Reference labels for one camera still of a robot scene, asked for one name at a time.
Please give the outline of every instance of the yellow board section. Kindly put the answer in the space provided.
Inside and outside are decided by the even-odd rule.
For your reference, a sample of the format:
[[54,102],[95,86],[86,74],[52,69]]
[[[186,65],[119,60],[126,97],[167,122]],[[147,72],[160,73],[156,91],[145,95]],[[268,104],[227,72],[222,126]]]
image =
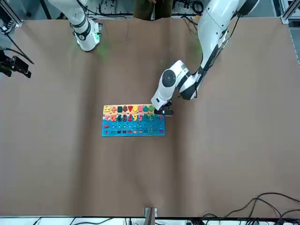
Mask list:
[[103,107],[103,116],[120,114],[148,114],[154,115],[154,106],[152,104],[139,105],[105,105]]

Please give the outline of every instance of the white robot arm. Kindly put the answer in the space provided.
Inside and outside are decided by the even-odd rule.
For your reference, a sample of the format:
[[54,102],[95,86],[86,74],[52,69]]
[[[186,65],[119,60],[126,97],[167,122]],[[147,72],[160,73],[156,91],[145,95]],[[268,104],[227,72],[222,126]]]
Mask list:
[[169,106],[172,95],[177,88],[183,99],[191,100],[197,95],[200,84],[220,49],[227,43],[228,25],[235,12],[239,15],[249,14],[259,0],[211,0],[198,23],[198,38],[202,47],[202,62],[193,75],[179,60],[160,77],[158,89],[151,99],[155,113],[172,115]]
[[[86,17],[83,8],[76,0],[49,0],[70,21],[80,47],[88,52],[99,44],[99,24]],[[79,0],[86,5],[87,0]]]

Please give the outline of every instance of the blue board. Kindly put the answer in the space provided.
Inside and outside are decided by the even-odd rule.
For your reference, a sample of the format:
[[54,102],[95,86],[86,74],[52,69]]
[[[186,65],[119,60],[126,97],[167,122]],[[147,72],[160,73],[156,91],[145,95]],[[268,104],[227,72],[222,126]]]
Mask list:
[[165,135],[165,117],[155,115],[153,105],[104,106],[103,137],[158,135]]

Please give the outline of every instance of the wire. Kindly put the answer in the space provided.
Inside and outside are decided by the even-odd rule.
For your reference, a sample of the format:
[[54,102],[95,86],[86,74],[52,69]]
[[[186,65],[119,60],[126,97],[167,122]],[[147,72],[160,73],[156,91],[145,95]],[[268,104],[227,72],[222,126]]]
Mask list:
[[230,37],[233,35],[233,33],[234,33],[234,31],[235,31],[236,25],[238,25],[238,21],[239,21],[240,17],[241,17],[241,15],[238,15],[238,19],[237,19],[236,22],[235,22],[235,26],[234,26],[234,28],[233,28],[233,30],[232,30],[232,32],[231,32]]
[[[270,207],[273,209],[273,211],[274,211],[274,213],[275,213],[276,216],[277,216],[277,213],[279,214],[279,216],[281,216],[281,213],[279,212],[279,210],[276,209],[273,205],[271,205],[271,204],[268,203],[267,201],[265,201],[265,200],[263,200],[263,199],[261,199],[261,198],[259,198],[259,197],[257,197],[256,200],[259,200],[259,201],[261,201],[261,202],[263,202],[263,203],[266,203],[268,206],[270,206]],[[253,213],[253,211],[254,211],[254,207],[255,207],[255,205],[256,205],[256,200],[254,201],[254,204],[253,204],[251,213],[250,213],[250,215],[249,215],[249,218],[252,216],[252,213]]]
[[73,218],[72,222],[70,223],[70,225],[72,225],[72,223],[74,222],[74,220],[76,219],[76,217]]
[[42,219],[42,217],[40,217],[38,220],[36,220],[32,225],[36,225],[41,219]]
[[206,217],[206,216],[208,216],[208,215],[211,215],[211,216],[213,216],[213,217],[216,217],[217,218],[217,216],[215,215],[215,214],[212,214],[212,213],[205,213],[202,217]]
[[100,223],[92,223],[92,222],[80,222],[80,223],[73,224],[73,225],[80,225],[80,224],[93,224],[93,225],[99,225],[99,224],[105,223],[106,221],[108,221],[108,220],[111,220],[111,219],[113,219],[113,218],[109,218],[109,219],[107,219],[107,220],[104,220],[104,221],[102,221],[102,222],[100,222]]
[[[251,199],[244,207],[229,212],[227,215],[225,215],[224,217],[220,218],[219,220],[225,219],[225,218],[229,217],[231,214],[233,214],[233,213],[235,213],[235,212],[239,212],[239,211],[242,211],[242,210],[246,209],[252,201],[255,201],[254,207],[255,207],[255,204],[256,204],[256,202],[257,202],[258,200],[259,200],[259,201],[262,201],[262,202],[264,202],[264,203],[266,203],[265,200],[260,199],[260,197],[261,197],[261,196],[264,196],[264,195],[280,195],[280,196],[286,197],[286,198],[288,198],[288,199],[290,199],[290,200],[293,200],[293,201],[295,201],[295,202],[297,202],[297,203],[300,203],[299,200],[297,200],[297,199],[295,199],[295,198],[292,198],[292,197],[290,197],[290,196],[287,196],[287,195],[278,193],[278,192],[265,192],[265,193],[262,193],[262,194],[258,195],[256,198],[252,198],[252,199]],[[284,215],[286,215],[287,213],[294,212],[294,211],[300,211],[300,210],[296,209],[296,210],[289,210],[289,211],[286,211],[285,213],[283,213],[283,214],[280,216],[280,218],[282,218],[282,217],[283,217]]]
[[11,52],[17,53],[17,54],[21,55],[22,57],[26,58],[25,55],[23,55],[22,53],[20,53],[20,52],[14,50],[14,49],[11,49],[11,48],[5,48],[4,50],[5,50],[5,51],[11,51]]
[[282,219],[286,214],[291,213],[291,212],[300,212],[300,209],[285,211],[279,219]]
[[[196,8],[195,8],[195,6],[196,5],[200,5],[200,7],[201,7],[201,10],[199,11],[199,10],[197,10]],[[198,15],[202,15],[202,13],[203,13],[203,11],[204,11],[204,5],[203,5],[203,3],[201,2],[201,1],[194,1],[193,3],[192,3],[192,10],[196,13],[196,14],[198,14]]]
[[27,59],[31,64],[34,64],[33,61],[19,48],[19,46],[13,41],[13,39],[9,36],[9,34],[4,34],[8,37],[8,39],[14,44],[14,46],[16,46],[17,49],[19,49],[19,51],[23,54],[23,57],[25,59]]

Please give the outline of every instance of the table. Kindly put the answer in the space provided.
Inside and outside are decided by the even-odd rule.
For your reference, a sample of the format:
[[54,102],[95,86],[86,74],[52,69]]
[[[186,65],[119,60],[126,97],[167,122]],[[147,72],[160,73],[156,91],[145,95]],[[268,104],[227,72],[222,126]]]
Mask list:
[[[165,136],[138,138],[102,138],[103,105],[150,102],[176,60],[199,67],[199,41],[183,19],[104,24],[89,53],[68,21],[16,30],[35,65],[0,82],[1,215],[223,216],[266,191],[300,198],[300,68],[280,18],[241,18],[199,97],[176,99]],[[275,217],[262,203],[253,216]]]

